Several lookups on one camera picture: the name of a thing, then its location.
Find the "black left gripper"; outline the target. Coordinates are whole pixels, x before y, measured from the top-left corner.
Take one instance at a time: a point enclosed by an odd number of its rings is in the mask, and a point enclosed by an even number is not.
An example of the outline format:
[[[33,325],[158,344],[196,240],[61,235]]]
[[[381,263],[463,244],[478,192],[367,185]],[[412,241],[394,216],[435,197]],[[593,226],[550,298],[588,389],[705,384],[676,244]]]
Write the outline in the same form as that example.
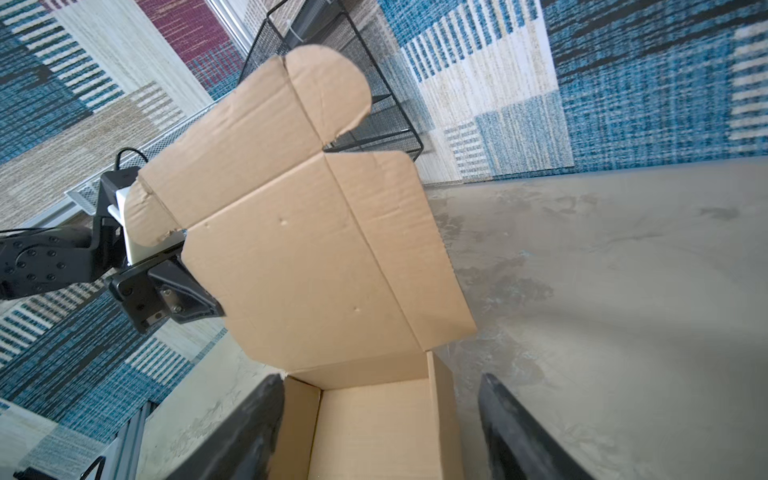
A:
[[[118,271],[109,277],[108,289],[142,334],[168,319],[186,324],[224,315],[221,304],[184,266],[179,248]]]

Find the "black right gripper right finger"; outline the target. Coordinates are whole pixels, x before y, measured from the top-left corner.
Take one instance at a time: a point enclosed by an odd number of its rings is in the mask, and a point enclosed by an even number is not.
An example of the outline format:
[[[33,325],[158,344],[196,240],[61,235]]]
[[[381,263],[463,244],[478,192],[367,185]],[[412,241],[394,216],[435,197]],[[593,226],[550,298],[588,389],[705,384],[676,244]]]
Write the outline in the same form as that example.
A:
[[[593,478],[491,373],[482,375],[478,408],[494,479]]]

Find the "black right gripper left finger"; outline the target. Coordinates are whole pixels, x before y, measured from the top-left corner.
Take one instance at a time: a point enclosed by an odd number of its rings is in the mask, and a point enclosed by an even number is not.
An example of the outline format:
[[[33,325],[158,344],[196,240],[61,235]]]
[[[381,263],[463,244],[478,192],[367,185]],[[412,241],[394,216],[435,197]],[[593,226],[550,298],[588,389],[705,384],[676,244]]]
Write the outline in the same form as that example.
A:
[[[168,477],[266,479],[284,406],[284,381],[270,374]]]

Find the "brown cardboard box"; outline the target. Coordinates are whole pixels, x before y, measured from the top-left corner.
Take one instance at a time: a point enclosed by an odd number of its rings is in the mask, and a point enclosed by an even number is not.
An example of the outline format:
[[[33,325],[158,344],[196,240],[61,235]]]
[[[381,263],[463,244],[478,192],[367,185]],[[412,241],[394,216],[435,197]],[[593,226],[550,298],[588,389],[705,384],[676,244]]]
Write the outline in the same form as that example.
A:
[[[307,45],[268,59],[143,168],[181,261],[285,387],[266,479],[460,479],[453,377],[474,334],[413,160],[330,153],[371,110],[362,72]]]

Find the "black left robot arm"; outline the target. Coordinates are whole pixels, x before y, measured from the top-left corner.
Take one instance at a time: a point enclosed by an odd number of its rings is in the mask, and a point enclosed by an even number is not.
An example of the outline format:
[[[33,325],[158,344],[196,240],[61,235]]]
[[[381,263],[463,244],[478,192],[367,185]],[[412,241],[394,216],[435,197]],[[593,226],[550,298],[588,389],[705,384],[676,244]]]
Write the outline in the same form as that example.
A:
[[[164,320],[222,317],[224,309],[186,269],[180,244],[129,265],[120,229],[81,226],[1,233],[1,298],[21,299],[105,277],[112,298],[144,334]]]

